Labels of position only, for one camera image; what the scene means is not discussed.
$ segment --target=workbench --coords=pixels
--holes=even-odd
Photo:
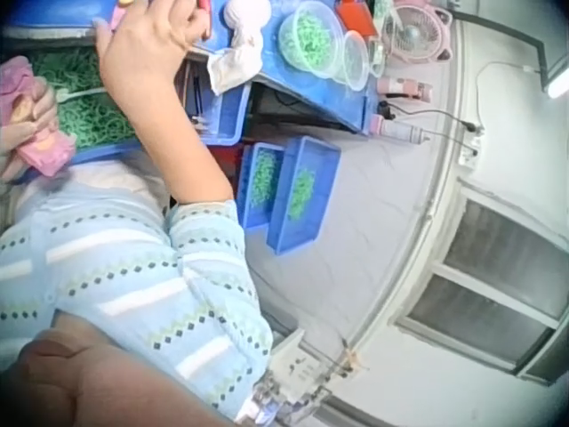
[[[230,46],[233,31],[223,19],[227,1],[212,0],[212,36],[198,43],[190,57],[204,60],[213,52]],[[278,49],[280,25],[302,1],[270,0],[272,17],[262,31],[263,69],[253,80],[302,101],[328,122],[341,124],[353,133],[368,134],[371,114],[378,102],[375,78],[370,77],[368,86],[356,93],[332,79],[321,79],[290,66]],[[320,1],[334,6],[334,0]],[[92,44],[92,17],[110,20],[115,4],[116,0],[20,0],[21,12],[12,16],[10,24],[16,28],[16,33],[18,27],[25,28],[27,36],[34,33],[27,41],[35,46],[45,40],[50,40],[52,45],[55,45],[54,40],[58,45]]]
[[[346,85],[332,79],[318,78],[289,65],[278,49],[278,30],[281,23],[293,13],[303,0],[271,0],[271,19],[263,29],[263,69],[253,80],[280,92],[288,93],[300,101],[324,112],[328,118],[345,125],[355,133],[368,134],[371,114],[377,106],[375,78],[368,86],[354,92]],[[321,0],[330,7],[334,0]],[[212,37],[196,47],[196,52],[211,53],[230,45],[233,31],[223,19],[223,7],[227,0],[212,0]]]

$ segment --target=green rubber bands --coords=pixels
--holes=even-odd
[[[296,33],[284,32],[279,43],[284,56],[300,68],[304,68],[305,63],[310,68],[322,68],[333,51],[331,31],[318,17],[308,12],[298,18]]]
[[[70,93],[102,87],[99,59],[92,47],[33,51],[27,54],[34,74],[55,90]],[[87,95],[59,105],[60,129],[76,136],[77,150],[109,145],[134,136],[128,120],[105,94]]]
[[[294,182],[293,197],[291,207],[288,211],[288,218],[298,221],[306,211],[309,201],[314,195],[314,183],[316,176],[308,169],[301,169]]]
[[[280,175],[280,162],[277,162],[276,152],[263,150],[257,156],[255,174],[252,182],[253,207],[273,203]]]

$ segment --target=striped sweater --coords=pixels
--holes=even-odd
[[[185,205],[166,220],[142,197],[54,181],[0,238],[0,357],[57,310],[234,419],[265,372],[260,315],[234,202]]]

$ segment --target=window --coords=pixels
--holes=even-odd
[[[478,202],[463,197],[461,205],[449,226],[452,241],[399,325],[513,375],[553,383],[569,370],[569,253]]]

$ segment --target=transparent plastic bowl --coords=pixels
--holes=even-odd
[[[278,31],[278,46],[293,67],[330,78],[340,59],[343,38],[336,14],[320,2],[303,2]]]
[[[357,31],[348,31],[344,36],[340,64],[334,80],[359,92],[367,85],[370,74],[370,55],[364,38]]]

